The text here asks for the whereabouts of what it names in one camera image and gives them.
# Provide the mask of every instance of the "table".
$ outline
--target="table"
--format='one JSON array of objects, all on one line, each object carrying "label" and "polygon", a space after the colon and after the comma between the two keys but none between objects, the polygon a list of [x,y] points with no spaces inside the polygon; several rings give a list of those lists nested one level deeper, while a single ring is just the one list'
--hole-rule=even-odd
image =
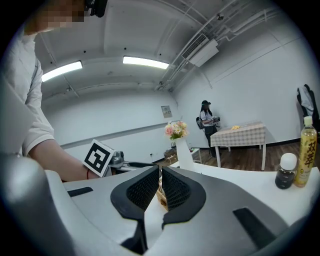
[{"label": "table", "polygon": [[[179,162],[170,166],[178,167]],[[317,167],[311,169],[309,181],[304,188],[292,185],[283,190],[275,184],[276,171],[236,170],[199,163],[194,163],[194,171],[238,185],[273,209],[288,225],[309,213],[312,196],[320,188],[320,172]]]},{"label": "table", "polygon": [[216,161],[218,167],[221,167],[219,147],[243,147],[259,145],[262,149],[262,166],[261,170],[265,170],[266,165],[266,126],[260,122],[250,122],[241,125],[240,128],[231,130],[231,127],[222,128],[210,137],[211,147],[215,147]]}]

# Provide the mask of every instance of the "white shirt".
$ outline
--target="white shirt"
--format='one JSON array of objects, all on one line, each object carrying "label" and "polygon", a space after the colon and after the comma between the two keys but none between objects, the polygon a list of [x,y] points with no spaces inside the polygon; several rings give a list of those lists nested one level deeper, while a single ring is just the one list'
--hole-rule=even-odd
[{"label": "white shirt", "polygon": [[[212,115],[210,115],[210,113],[207,111],[205,112],[204,110],[202,110],[200,112],[200,118],[202,121],[208,121],[208,120],[211,120],[211,117]],[[207,126],[213,126],[213,122],[210,122],[210,123],[203,123],[203,126],[207,127]]]},{"label": "white shirt", "polygon": [[[0,71],[5,83],[15,90],[35,118],[22,144],[24,156],[37,144],[54,139],[54,129],[41,110],[43,72],[39,60],[36,62],[35,37],[24,35],[24,30],[20,30],[8,47]],[[38,68],[32,81],[36,65]]]}]

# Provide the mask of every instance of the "white bottle cap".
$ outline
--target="white bottle cap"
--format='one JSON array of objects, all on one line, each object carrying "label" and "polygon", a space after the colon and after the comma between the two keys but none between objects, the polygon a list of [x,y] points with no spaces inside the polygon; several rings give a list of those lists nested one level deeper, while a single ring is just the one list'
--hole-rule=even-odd
[{"label": "white bottle cap", "polygon": [[310,126],[310,125],[312,125],[312,117],[311,116],[306,116],[304,119],[304,125],[305,126]]},{"label": "white bottle cap", "polygon": [[280,166],[287,171],[293,170],[297,165],[297,157],[292,153],[285,153],[281,156]]}]

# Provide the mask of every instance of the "pipe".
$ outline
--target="pipe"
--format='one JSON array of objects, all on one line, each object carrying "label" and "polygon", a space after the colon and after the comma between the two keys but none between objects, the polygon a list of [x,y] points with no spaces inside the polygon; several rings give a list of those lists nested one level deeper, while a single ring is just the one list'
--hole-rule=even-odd
[{"label": "pipe", "polygon": [[176,70],[174,71],[174,73],[171,74],[170,78],[169,78],[167,81],[170,81],[170,82],[171,82],[171,81],[176,77],[176,75],[179,73],[179,71],[184,68],[184,66],[186,65],[186,63],[187,63],[187,60],[184,59],[184,60],[180,63],[180,65],[176,68]]},{"label": "pipe", "polygon": [[195,68],[196,68],[196,65],[193,65],[193,67],[190,69],[190,71],[185,73],[185,75],[184,75],[184,76],[178,81],[178,83],[176,84],[176,87],[173,89],[174,91],[177,90],[177,89],[180,87],[182,81],[183,81],[187,76],[189,76],[190,74],[192,74],[192,72],[194,71]]},{"label": "pipe", "polygon": [[160,47],[160,49],[158,50],[158,52],[161,52],[162,48],[164,46],[166,46],[168,40],[170,39],[170,37],[172,36],[172,34],[174,33],[174,31],[176,30],[176,28],[178,27],[179,23],[181,22],[181,20],[186,16],[186,14],[192,9],[192,7],[198,2],[198,0],[195,0],[193,2],[193,4],[189,7],[189,9],[184,13],[184,15],[179,19],[179,21],[175,24],[174,28],[171,30],[170,35],[167,37],[167,39],[165,40],[165,42],[162,44],[162,46]]},{"label": "pipe", "polygon": [[218,36],[217,40],[219,40],[222,36],[226,35],[227,33],[232,33],[234,34],[235,36],[237,36],[237,32],[242,29],[244,26],[248,25],[249,23],[253,22],[254,20],[258,19],[260,16],[262,15],[265,15],[265,13],[270,13],[272,11],[275,11],[278,12],[279,9],[278,8],[268,8],[268,9],[264,9],[258,13],[256,13],[255,15],[251,16],[249,19],[247,19],[245,22],[241,23],[240,25],[238,25],[236,28],[229,28],[228,26],[226,25],[222,25],[221,28],[219,29],[218,33],[222,30],[222,29],[225,29],[225,31]]},{"label": "pipe", "polygon": [[[183,0],[179,0],[180,3],[183,3],[186,6],[190,6],[187,2],[183,1]],[[197,9],[193,8],[193,5],[191,6],[191,9],[198,14],[201,18],[203,18],[205,21],[208,20],[208,18],[206,18],[201,12],[199,12]]]},{"label": "pipe", "polygon": [[[217,17],[217,15],[221,12],[223,12],[226,8],[228,8],[230,5],[232,5],[234,2],[236,2],[238,0],[232,0],[230,1],[228,4],[226,4],[223,8],[221,8],[218,12],[216,12],[215,15],[213,15],[194,35],[193,37],[191,37],[191,39],[186,43],[186,45],[182,48],[182,50],[179,52],[179,54],[175,57],[175,59],[173,60],[173,62],[170,64],[169,67],[171,67],[176,61],[177,59],[180,57],[180,55],[183,53],[183,51],[187,48],[187,46],[193,41],[193,39],[196,38],[196,36],[213,20]],[[168,72],[168,69],[165,71],[165,73],[163,74],[161,80],[163,80],[166,76]]]},{"label": "pipe", "polygon": [[[49,51],[48,46],[47,46],[47,44],[46,44],[46,41],[45,41],[45,39],[44,39],[44,37],[43,37],[43,34],[40,33],[40,36],[41,36],[43,45],[44,45],[47,53],[49,54],[49,56],[50,56],[52,62],[54,63],[55,67],[57,67],[57,62],[56,62],[55,58],[53,57],[53,55],[51,54],[51,52]],[[79,94],[76,92],[76,90],[72,87],[72,85],[71,85],[71,84],[69,83],[69,81],[66,79],[65,75],[62,75],[62,76],[63,76],[65,82],[67,83],[68,87],[74,92],[75,96],[76,96],[77,98],[80,98]]]},{"label": "pipe", "polygon": [[156,87],[154,87],[154,91],[157,91],[159,89],[160,85],[158,84]]},{"label": "pipe", "polygon": [[223,22],[222,24],[217,24],[215,27],[213,27],[212,29],[210,29],[210,31],[208,32],[209,34],[210,33],[213,33],[213,34],[218,34],[218,32],[214,32],[214,30],[219,27],[219,26],[222,26],[223,24],[225,24],[226,22],[228,22],[229,20],[231,20],[234,16],[236,16],[237,14],[239,14],[239,12],[242,12],[245,8],[247,8],[248,6],[250,6],[250,4],[252,4],[254,1],[253,0],[249,0],[247,1],[244,5],[240,6],[240,8],[238,10],[236,10],[236,12],[231,15],[231,16],[228,16],[228,18],[226,19],[223,19]]},{"label": "pipe", "polygon": [[[162,3],[162,4],[166,5],[166,6],[170,6],[171,8],[179,11],[180,13],[184,13],[181,9],[179,9],[178,7],[176,7],[176,6],[168,3],[168,2],[166,2],[166,1],[163,1],[163,0],[155,0],[155,1],[160,2],[160,3]],[[193,20],[194,22],[198,23],[199,25],[201,25],[201,26],[203,25],[199,20],[195,19],[194,17],[190,16],[189,14],[187,14],[186,16],[187,16],[189,19]]]},{"label": "pipe", "polygon": [[[278,15],[278,13],[273,14],[273,15],[270,15],[270,16],[268,16],[267,18],[268,18],[268,19],[272,19],[272,18],[276,17],[277,15]],[[223,36],[223,37],[221,37],[221,38],[217,39],[217,42],[219,42],[219,41],[221,41],[221,40],[223,40],[223,39],[226,39],[227,41],[229,41],[229,42],[230,42],[230,41],[232,41],[234,38],[236,38],[237,36],[239,36],[240,34],[242,34],[243,32],[245,32],[245,31],[247,31],[248,29],[250,29],[250,28],[252,28],[252,27],[256,26],[257,24],[259,24],[259,23],[263,22],[264,20],[265,20],[265,17],[263,17],[263,18],[261,18],[261,19],[257,20],[255,23],[253,23],[253,24],[249,25],[248,27],[245,27],[245,28],[244,28],[244,29],[242,29],[241,31],[239,31],[239,32],[237,32],[237,33],[233,33],[234,37],[232,37],[231,39],[230,39],[227,35],[225,35],[225,36]]]},{"label": "pipe", "polygon": [[207,80],[209,86],[211,87],[211,89],[213,89],[212,84],[210,83],[209,78],[206,76],[206,74],[204,72],[202,72],[201,68],[198,67],[197,70],[200,72],[200,74]]}]

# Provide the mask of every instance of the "white vase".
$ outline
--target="white vase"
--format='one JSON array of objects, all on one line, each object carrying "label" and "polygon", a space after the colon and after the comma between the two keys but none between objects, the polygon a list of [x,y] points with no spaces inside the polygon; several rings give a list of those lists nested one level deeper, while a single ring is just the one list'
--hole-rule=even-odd
[{"label": "white vase", "polygon": [[178,156],[179,166],[181,169],[194,171],[194,160],[188,148],[185,138],[175,139],[176,154]]}]

